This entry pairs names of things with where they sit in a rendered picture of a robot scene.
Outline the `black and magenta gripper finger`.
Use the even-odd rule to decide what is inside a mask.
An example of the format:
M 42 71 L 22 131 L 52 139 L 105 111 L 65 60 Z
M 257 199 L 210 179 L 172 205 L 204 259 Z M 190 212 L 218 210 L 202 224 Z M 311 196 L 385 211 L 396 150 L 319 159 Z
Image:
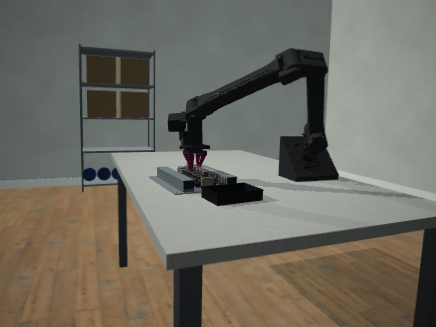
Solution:
M 194 164 L 194 154 L 189 154 L 189 153 L 183 152 L 183 155 L 188 163 L 190 171 L 192 172 L 193 171 L 193 164 Z M 190 160 L 189 160 L 188 156 L 190 156 Z
M 196 164 L 199 164 L 199 166 L 202 165 L 207 153 L 195 153 L 196 156 Z M 201 156 L 201 158 L 200 158 Z

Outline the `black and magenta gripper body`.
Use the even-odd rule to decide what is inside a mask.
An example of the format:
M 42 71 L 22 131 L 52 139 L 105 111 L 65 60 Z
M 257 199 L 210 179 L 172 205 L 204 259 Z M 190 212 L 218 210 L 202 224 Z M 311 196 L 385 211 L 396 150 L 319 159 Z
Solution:
M 188 133 L 188 146 L 180 145 L 180 149 L 184 149 L 183 152 L 189 154 L 207 153 L 207 151 L 202 149 L 210 149 L 210 145 L 202 144 L 202 131 L 198 132 L 198 134 L 196 134 L 196 132 L 190 132 L 190 131 L 187 131 L 187 133 Z

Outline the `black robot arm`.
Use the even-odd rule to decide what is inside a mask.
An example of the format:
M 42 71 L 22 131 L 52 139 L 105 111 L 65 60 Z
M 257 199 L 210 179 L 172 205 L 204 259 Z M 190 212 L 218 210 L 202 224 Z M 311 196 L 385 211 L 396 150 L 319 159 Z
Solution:
M 198 134 L 202 131 L 202 120 L 216 110 L 270 85 L 281 82 L 285 86 L 307 76 L 308 120 L 302 133 L 306 140 L 293 144 L 292 149 L 304 169 L 318 167 L 321 164 L 318 152 L 328 147 L 323 130 L 325 75 L 328 73 L 324 55 L 322 52 L 290 48 L 275 55 L 275 58 L 268 65 L 215 91 L 189 99 L 186 112 L 168 115 L 168 131 L 179 132 L 181 145 L 188 146 L 188 133 L 184 132 Z M 184 131 L 186 123 L 187 131 Z

